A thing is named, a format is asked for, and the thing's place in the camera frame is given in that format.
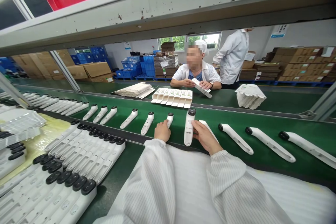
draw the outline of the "hand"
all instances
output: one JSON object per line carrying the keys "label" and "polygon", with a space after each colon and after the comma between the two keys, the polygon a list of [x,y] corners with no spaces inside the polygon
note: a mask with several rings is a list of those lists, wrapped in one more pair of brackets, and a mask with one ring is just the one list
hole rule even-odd
{"label": "hand", "polygon": [[201,82],[199,82],[199,86],[203,89],[210,89],[212,87],[212,84],[210,82],[202,80]]}
{"label": "hand", "polygon": [[201,143],[203,148],[209,152],[210,156],[223,150],[223,148],[204,124],[197,120],[192,121],[191,124],[194,127],[193,137]]}
{"label": "hand", "polygon": [[167,126],[168,120],[164,120],[156,125],[154,130],[154,138],[161,139],[164,142],[167,142],[170,137],[170,129]]}
{"label": "hand", "polygon": [[189,79],[184,79],[182,80],[182,86],[186,87],[186,88],[194,88],[195,87],[195,83],[192,80]]}

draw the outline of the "window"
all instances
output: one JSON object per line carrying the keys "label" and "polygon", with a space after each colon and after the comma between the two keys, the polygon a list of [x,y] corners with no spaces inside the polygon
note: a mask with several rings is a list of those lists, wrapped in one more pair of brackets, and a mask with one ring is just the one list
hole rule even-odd
{"label": "window", "polygon": [[188,43],[195,42],[198,39],[202,39],[208,43],[209,50],[218,50],[219,43],[221,41],[222,33],[208,33],[208,34],[200,34],[197,36],[188,36]]}
{"label": "window", "polygon": [[184,51],[184,42],[185,36],[175,36],[175,37],[166,37],[166,38],[159,38],[159,48],[161,48],[161,44],[164,42],[172,42],[175,41],[175,51]]}

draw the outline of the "standing person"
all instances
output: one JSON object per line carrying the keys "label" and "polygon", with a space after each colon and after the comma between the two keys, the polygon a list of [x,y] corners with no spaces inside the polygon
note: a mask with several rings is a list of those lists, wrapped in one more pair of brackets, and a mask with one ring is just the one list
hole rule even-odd
{"label": "standing person", "polygon": [[173,88],[193,88],[195,83],[192,79],[196,78],[204,89],[221,89],[221,78],[215,68],[203,60],[209,54],[207,45],[204,40],[196,40],[193,45],[189,45],[187,64],[180,66],[174,74],[170,83]]}
{"label": "standing person", "polygon": [[239,88],[239,74],[249,50],[249,32],[252,30],[245,28],[232,33],[213,58],[213,66],[220,65],[222,89]]}

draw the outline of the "blue shirt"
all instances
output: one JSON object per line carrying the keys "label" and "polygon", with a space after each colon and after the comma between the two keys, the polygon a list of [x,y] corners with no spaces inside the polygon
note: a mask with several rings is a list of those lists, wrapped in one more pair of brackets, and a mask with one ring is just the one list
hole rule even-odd
{"label": "blue shirt", "polygon": [[194,77],[192,71],[189,70],[188,79],[193,79],[193,78],[196,78],[198,81],[202,81],[203,80],[203,78],[202,78],[202,71],[196,77]]}

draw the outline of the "sign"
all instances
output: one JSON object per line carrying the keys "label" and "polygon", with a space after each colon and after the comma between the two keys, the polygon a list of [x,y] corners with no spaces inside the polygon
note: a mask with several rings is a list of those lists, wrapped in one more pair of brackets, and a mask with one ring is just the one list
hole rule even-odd
{"label": "sign", "polygon": [[289,24],[275,26],[271,38],[284,37]]}

